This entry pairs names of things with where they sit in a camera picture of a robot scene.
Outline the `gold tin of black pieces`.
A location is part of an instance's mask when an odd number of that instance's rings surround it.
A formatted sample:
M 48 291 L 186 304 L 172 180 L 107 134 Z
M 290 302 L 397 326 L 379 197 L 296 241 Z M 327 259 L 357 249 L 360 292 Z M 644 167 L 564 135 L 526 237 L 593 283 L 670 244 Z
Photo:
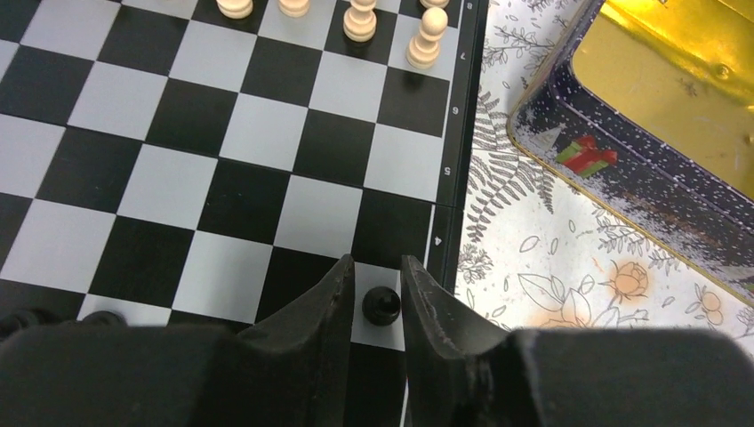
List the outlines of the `gold tin of black pieces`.
M 752 301 L 752 2 L 585 2 L 508 132 L 669 254 Z

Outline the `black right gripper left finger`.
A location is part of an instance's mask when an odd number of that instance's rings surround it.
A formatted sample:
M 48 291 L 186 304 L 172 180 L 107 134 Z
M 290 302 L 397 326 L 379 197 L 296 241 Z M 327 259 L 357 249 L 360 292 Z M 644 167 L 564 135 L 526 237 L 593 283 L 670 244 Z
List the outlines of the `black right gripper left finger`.
M 294 301 L 221 326 L 35 326 L 1 346 L 4 426 L 339 426 L 355 309 L 344 255 Z

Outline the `black chess piece fifteenth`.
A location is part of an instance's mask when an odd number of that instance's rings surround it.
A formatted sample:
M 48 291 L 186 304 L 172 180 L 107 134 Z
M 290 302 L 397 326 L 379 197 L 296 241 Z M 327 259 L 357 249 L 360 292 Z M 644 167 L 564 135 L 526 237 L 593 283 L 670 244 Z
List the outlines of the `black chess piece fifteenth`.
M 82 325 L 88 326 L 126 326 L 124 318 L 118 313 L 99 310 L 92 312 L 80 320 Z

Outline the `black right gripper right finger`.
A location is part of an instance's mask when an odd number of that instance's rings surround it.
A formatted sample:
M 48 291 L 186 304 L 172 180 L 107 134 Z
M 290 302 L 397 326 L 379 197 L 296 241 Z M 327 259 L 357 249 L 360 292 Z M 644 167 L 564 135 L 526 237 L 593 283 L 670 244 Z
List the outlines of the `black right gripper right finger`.
M 415 426 L 750 426 L 753 364 L 692 328 L 505 331 L 400 267 Z

